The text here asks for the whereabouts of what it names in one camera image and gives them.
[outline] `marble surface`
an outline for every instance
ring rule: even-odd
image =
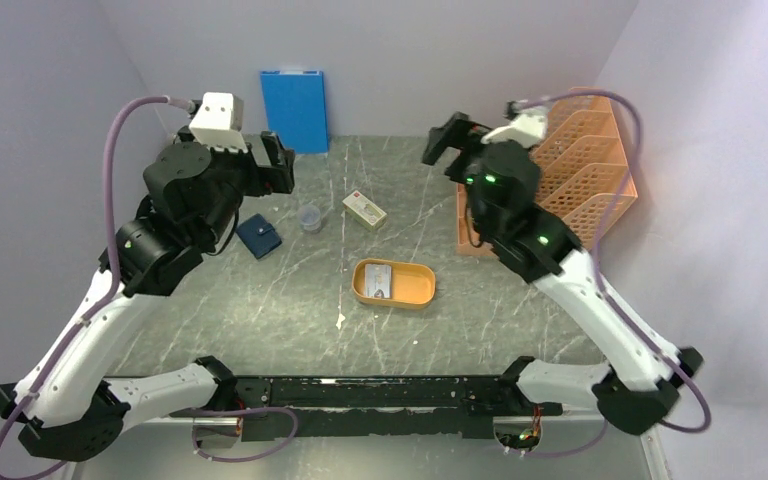
[[[225,254],[208,257],[110,373],[156,374],[202,355],[241,375],[488,374],[519,355],[601,361],[568,315],[497,260],[455,255],[449,162],[422,165],[424,146],[414,137],[338,137],[328,154],[298,157],[292,195],[247,198],[240,212],[266,217],[283,245],[258,261],[234,239]],[[341,201],[354,189],[388,213],[379,231],[343,215]],[[324,213],[318,234],[299,228],[305,203]],[[419,311],[359,303],[351,279],[365,258],[429,266],[434,300]]]

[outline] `blue binder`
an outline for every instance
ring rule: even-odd
[[[297,153],[328,151],[325,81],[319,70],[260,72],[269,129]]]

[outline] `purple cable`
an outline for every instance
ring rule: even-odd
[[[192,103],[187,100],[170,98],[168,96],[143,97],[129,102],[113,119],[113,123],[110,126],[110,130],[107,133],[107,139],[104,144],[104,165],[102,167],[104,227],[107,240],[107,256],[110,261],[110,271],[113,278],[110,282],[110,289],[107,291],[107,293],[104,294],[103,297],[101,297],[81,315],[82,320],[91,319],[96,313],[101,311],[102,308],[110,304],[110,302],[113,300],[113,297],[116,295],[116,292],[119,290],[121,273],[119,271],[119,252],[116,249],[116,224],[113,221],[113,152],[116,148],[116,140],[119,138],[119,132],[122,130],[122,125],[125,123],[125,119],[127,119],[128,116],[140,106],[150,103],[168,103],[172,106],[182,108],[184,110],[189,109],[192,105]],[[51,375],[52,370],[54,370],[54,366],[57,365],[57,362],[63,356],[63,353],[66,352],[66,349],[69,348],[69,345],[71,345],[72,341],[75,339],[75,337],[78,335],[78,332],[81,331],[84,325],[85,324],[83,323],[75,323],[66,332],[66,335],[64,335],[63,339],[61,339],[61,341],[54,347],[54,350],[52,350],[48,360],[46,360],[45,364],[43,364],[39,374],[37,375],[37,378],[33,381],[33,383],[31,383],[31,386],[28,389],[29,395],[22,398],[19,403],[16,404],[16,407],[13,409],[13,411],[10,412],[10,415],[4,421],[4,424],[0,429],[0,451],[2,445],[4,445],[4,440],[7,438],[7,434],[10,433],[10,428],[14,423],[16,423],[16,420],[19,418],[19,415],[22,414],[25,408],[30,405],[31,401],[39,392],[40,387],[42,387],[42,384],[45,383],[45,380],[49,375]],[[57,462],[43,472],[26,477],[5,477],[0,472],[0,480],[39,480],[54,473],[63,465],[66,465],[66,462]]]
[[[250,457],[240,457],[240,458],[216,457],[216,456],[205,453],[198,446],[198,441],[196,440],[196,429],[193,428],[192,439],[193,439],[194,453],[201,458],[204,458],[206,460],[210,460],[213,462],[219,462],[219,463],[251,462],[254,460],[260,460],[261,458],[272,455],[273,453],[277,453],[278,451],[282,450],[284,447],[289,445],[291,441],[293,441],[293,438],[295,438],[296,432],[299,429],[299,417],[297,417],[292,410],[284,407],[249,408],[246,410],[228,410],[224,412],[215,412],[213,410],[189,410],[189,412],[196,415],[201,415],[204,417],[243,417],[246,415],[258,415],[261,413],[273,412],[273,413],[283,413],[284,415],[288,415],[290,419],[293,420],[293,429],[290,430],[290,434],[287,435],[287,438],[282,440],[281,443],[279,443],[278,445],[275,445],[269,450],[265,450],[261,453],[258,453],[257,455],[252,455]]]
[[[617,95],[614,92],[609,92],[607,90],[602,89],[582,89],[582,90],[576,90],[574,92],[568,92],[561,95],[557,95],[555,97],[551,97],[545,100],[539,100],[536,102],[529,102],[529,101],[520,101],[517,102],[517,107],[520,110],[526,110],[529,108],[533,108],[539,105],[545,105],[548,103],[557,102],[558,100],[564,100],[567,98],[572,97],[586,97],[586,96],[600,96],[600,97],[606,97],[610,98],[611,100],[616,101],[617,103],[621,104],[623,107],[628,110],[629,114],[631,114],[632,119],[634,120],[634,147],[631,150],[631,153],[628,156],[628,170],[625,172],[625,175],[623,175],[622,180],[620,181],[619,187],[617,187],[616,192],[614,193],[613,198],[611,199],[611,203],[608,205],[608,208],[605,210],[605,213],[602,215],[601,220],[599,221],[599,227],[596,229],[596,242],[593,246],[593,275],[596,277],[596,285],[599,287],[599,291],[604,296],[605,300],[608,302],[608,305],[611,306],[611,308],[616,312],[616,314],[622,319],[623,323],[631,329],[632,332],[639,338],[643,343],[646,344],[646,346],[657,355],[667,366],[669,366],[673,372],[675,372],[676,375],[684,382],[685,385],[687,385],[687,388],[690,389],[691,392],[693,392],[693,395],[696,397],[696,400],[699,401],[699,406],[702,407],[702,414],[704,416],[702,420],[702,424],[698,427],[685,427],[681,425],[675,425],[670,422],[667,422],[665,420],[661,421],[661,425],[671,428],[673,430],[684,432],[684,433],[702,433],[705,430],[707,430],[711,426],[711,407],[708,405],[708,401],[705,400],[705,396],[702,394],[702,391],[699,389],[699,387],[696,385],[696,382],[693,381],[692,378],[690,378],[689,375],[684,373],[684,370],[681,369],[671,358],[669,358],[667,355],[664,355],[664,353],[661,351],[661,349],[658,347],[658,345],[644,332],[635,322],[631,319],[631,317],[628,315],[628,313],[625,312],[625,310],[620,307],[620,305],[614,300],[606,291],[605,288],[605,281],[602,277],[602,269],[600,266],[601,258],[600,258],[600,246],[602,243],[602,236],[605,233],[605,228],[608,224],[608,217],[611,216],[614,209],[617,206],[617,203],[619,202],[620,194],[625,190],[626,186],[628,185],[628,182],[631,180],[631,169],[636,167],[638,162],[640,161],[640,152],[643,149],[643,119],[640,117],[640,112],[637,111],[637,108],[635,108],[634,105],[631,104],[630,101],[628,101],[625,97],[621,95]]]

